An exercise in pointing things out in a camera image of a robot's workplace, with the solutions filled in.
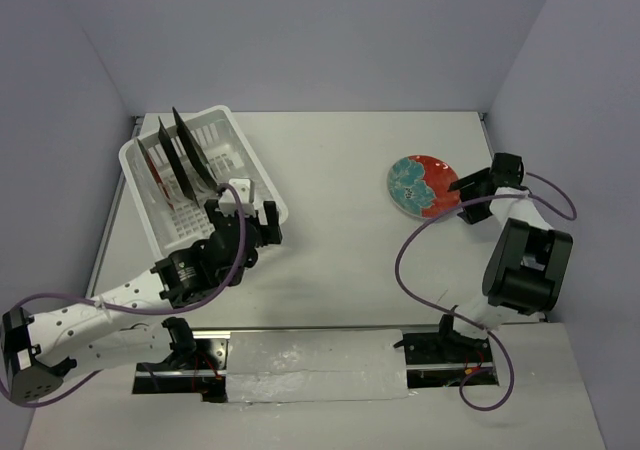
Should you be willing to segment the small red teal floral plate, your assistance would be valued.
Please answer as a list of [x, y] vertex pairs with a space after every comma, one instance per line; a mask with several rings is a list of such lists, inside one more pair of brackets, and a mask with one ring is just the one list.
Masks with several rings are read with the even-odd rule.
[[391, 166], [386, 186], [392, 201], [404, 213], [427, 219], [460, 203], [459, 192], [449, 190], [458, 179], [446, 162], [427, 155], [410, 155]]

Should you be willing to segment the large red teal floral plate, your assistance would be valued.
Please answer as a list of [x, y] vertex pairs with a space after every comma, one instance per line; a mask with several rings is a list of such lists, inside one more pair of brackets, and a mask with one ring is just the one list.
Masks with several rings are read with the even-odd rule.
[[148, 153], [147, 149], [144, 147], [142, 141], [139, 138], [135, 138], [134, 141], [136, 142], [136, 146], [138, 148], [138, 150], [140, 151], [143, 160], [147, 166], [147, 169], [151, 175], [151, 177], [154, 180], [154, 183], [156, 184], [156, 186], [159, 188], [159, 190], [161, 191], [161, 193], [165, 196], [168, 197], [168, 192], [166, 190], [166, 187], [164, 185], [164, 182], [162, 180], [162, 178], [160, 177], [160, 174], [150, 156], [150, 154]]

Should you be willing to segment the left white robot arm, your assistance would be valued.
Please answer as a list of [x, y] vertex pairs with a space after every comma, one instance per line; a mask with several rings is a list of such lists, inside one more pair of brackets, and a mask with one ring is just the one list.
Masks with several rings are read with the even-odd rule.
[[214, 226], [206, 239], [176, 250], [129, 282], [93, 299], [65, 295], [68, 306], [32, 314], [17, 304], [1, 318], [1, 355], [11, 403], [37, 408], [57, 402], [65, 380], [90, 378], [103, 368], [162, 358], [173, 368], [195, 359], [196, 344], [182, 314], [209, 304], [240, 284], [258, 250], [279, 245], [275, 202], [259, 210], [205, 205]]

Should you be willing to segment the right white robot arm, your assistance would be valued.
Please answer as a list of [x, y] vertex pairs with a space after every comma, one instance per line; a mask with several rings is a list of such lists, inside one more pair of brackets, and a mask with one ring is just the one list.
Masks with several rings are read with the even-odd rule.
[[465, 223], [493, 218], [501, 233], [481, 293], [440, 320], [434, 341], [444, 360], [456, 361], [481, 347], [490, 331], [514, 316], [550, 311], [557, 303], [573, 238], [542, 217], [524, 177], [521, 157], [497, 153], [490, 167], [450, 185], [467, 205], [458, 213]]

